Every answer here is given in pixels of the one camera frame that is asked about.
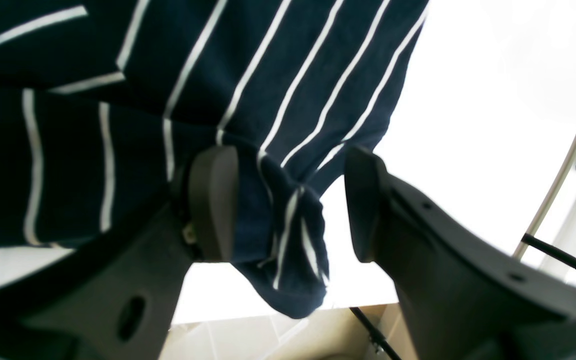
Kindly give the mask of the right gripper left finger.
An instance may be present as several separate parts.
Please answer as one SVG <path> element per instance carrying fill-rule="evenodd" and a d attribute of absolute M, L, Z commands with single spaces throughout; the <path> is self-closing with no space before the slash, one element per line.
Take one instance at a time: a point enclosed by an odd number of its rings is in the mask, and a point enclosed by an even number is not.
<path fill-rule="evenodd" d="M 156 360 L 185 276 L 230 262 L 234 146 L 187 158 L 132 214 L 62 259 L 0 287 L 0 360 Z"/>

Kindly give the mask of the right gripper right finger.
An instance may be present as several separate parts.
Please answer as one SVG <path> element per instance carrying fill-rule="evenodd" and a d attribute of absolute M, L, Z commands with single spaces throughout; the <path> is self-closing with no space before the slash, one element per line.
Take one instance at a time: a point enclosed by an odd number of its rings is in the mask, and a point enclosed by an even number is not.
<path fill-rule="evenodd" d="M 353 249 L 393 280 L 420 360 L 576 360 L 576 288 L 466 230 L 423 192 L 351 148 Z"/>

